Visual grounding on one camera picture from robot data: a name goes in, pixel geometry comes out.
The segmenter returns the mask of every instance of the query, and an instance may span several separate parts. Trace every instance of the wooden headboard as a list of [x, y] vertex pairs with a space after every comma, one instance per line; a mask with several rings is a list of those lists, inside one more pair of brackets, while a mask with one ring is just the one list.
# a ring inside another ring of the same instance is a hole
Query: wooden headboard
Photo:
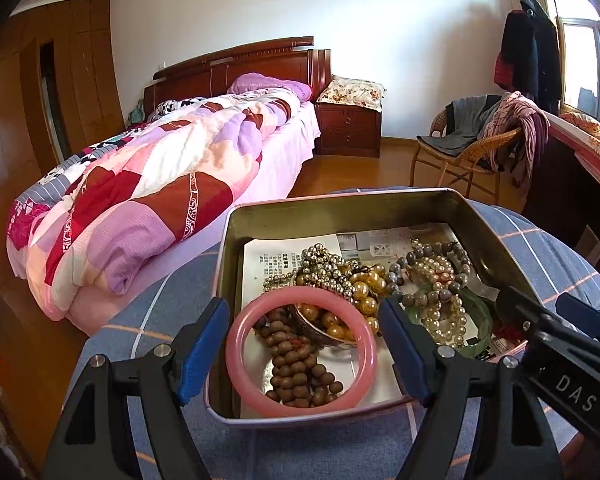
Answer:
[[238, 76], [249, 72], [307, 83], [315, 101], [331, 81], [331, 50], [298, 49], [313, 44], [313, 36], [259, 41], [163, 68], [144, 89], [144, 112], [149, 115], [167, 99], [222, 95]]

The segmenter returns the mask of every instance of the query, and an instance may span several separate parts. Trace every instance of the pink bed sheet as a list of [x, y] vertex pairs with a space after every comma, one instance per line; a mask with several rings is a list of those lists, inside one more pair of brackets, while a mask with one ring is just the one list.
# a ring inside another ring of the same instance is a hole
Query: pink bed sheet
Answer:
[[66, 317], [87, 335], [95, 334], [149, 285], [217, 244], [222, 238], [231, 207], [286, 198], [296, 182], [302, 163], [312, 158], [312, 149], [318, 136], [320, 130], [314, 105], [304, 103], [294, 118], [264, 141], [260, 171], [232, 206], [199, 233], [152, 258], [140, 269], [126, 294], [117, 296], [96, 286], [82, 287]]

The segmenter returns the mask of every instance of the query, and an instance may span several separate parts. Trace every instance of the wicker chair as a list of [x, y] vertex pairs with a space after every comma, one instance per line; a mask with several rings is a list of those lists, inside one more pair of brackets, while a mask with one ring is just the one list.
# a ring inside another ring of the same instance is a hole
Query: wicker chair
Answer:
[[[431, 124], [431, 129], [429, 131], [429, 135], [432, 136], [434, 132], [440, 132], [440, 137], [444, 135], [444, 130], [446, 127], [446, 110], [440, 112], [435, 119], [433, 119], [433, 123]], [[413, 179], [415, 177], [416, 171], [416, 163], [420, 162], [422, 164], [426, 164], [427, 166], [431, 166], [432, 168], [438, 168], [440, 171], [440, 177], [438, 179], [438, 187], [442, 185], [442, 179], [445, 176], [445, 173], [452, 174], [455, 179], [453, 179], [449, 185], [455, 184], [459, 180], [464, 180], [468, 183], [466, 188], [466, 193], [464, 196], [469, 198], [469, 193], [471, 191], [472, 186], [477, 187], [478, 189], [483, 190], [485, 193], [490, 194], [494, 197], [495, 205], [498, 205], [498, 201], [500, 199], [500, 171], [490, 171], [485, 170], [483, 167], [478, 166], [478, 161], [487, 156], [491, 150], [496, 150], [497, 148], [506, 146], [510, 142], [512, 142], [520, 133], [522, 132], [522, 128], [516, 128], [515, 130], [511, 130], [509, 132], [505, 132], [503, 134], [497, 134], [493, 137], [488, 137], [487, 139], [479, 139], [476, 140], [473, 144], [464, 149], [462, 153], [458, 156], [450, 156], [446, 153], [439, 152], [435, 148], [432, 148], [428, 144], [418, 140], [418, 151], [413, 157], [413, 163], [411, 165], [411, 181], [410, 186], [413, 187]], [[442, 166], [437, 166], [432, 164], [428, 160], [422, 160], [418, 158], [418, 154], [420, 150], [429, 153], [437, 160], [440, 160], [444, 164]], [[455, 166], [460, 170], [463, 170], [464, 173], [458, 174], [447, 168], [449, 166]], [[479, 184], [474, 182], [474, 174], [475, 173], [483, 173], [483, 174], [494, 174], [496, 176], [496, 188], [495, 191], [490, 191]]]

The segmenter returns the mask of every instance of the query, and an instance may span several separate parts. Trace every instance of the drawer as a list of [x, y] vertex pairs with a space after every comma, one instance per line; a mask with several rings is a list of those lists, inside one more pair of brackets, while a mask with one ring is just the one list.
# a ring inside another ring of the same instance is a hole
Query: drawer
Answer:
[[357, 128], [328, 128], [322, 131], [320, 141], [325, 153], [342, 153], [350, 150], [372, 150], [378, 148], [378, 138], [373, 131]]
[[323, 128], [346, 127], [375, 128], [378, 112], [359, 106], [320, 104], [320, 126]]

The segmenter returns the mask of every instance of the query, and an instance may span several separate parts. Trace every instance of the window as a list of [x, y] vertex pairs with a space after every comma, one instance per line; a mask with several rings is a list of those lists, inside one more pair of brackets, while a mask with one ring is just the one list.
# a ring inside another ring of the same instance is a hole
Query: window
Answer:
[[595, 30], [564, 24], [564, 103], [595, 116], [598, 112], [598, 54]]
[[555, 0], [563, 105], [600, 121], [600, 16], [589, 0]]
[[558, 16], [599, 21], [600, 16], [589, 0], [555, 0]]

